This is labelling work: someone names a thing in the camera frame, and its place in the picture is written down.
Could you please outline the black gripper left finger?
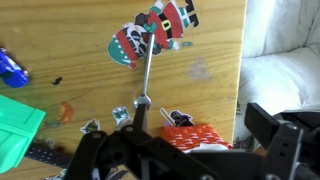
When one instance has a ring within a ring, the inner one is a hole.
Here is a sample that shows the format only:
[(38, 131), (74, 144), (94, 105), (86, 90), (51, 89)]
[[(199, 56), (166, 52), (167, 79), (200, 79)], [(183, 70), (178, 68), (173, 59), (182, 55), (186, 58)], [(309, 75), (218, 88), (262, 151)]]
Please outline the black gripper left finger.
[(139, 104), (132, 121), (126, 123), (120, 130), (121, 136), (126, 140), (146, 140), (147, 105)]

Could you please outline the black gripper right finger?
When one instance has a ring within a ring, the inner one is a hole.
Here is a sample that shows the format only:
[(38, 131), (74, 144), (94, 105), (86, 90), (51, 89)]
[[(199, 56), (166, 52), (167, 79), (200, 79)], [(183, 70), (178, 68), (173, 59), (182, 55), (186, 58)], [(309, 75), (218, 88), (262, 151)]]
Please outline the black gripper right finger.
[(290, 121), (280, 121), (257, 103), (248, 103), (245, 111), (245, 126), (264, 149), (253, 151), (258, 157), (268, 153), (298, 156), (301, 152), (302, 129)]

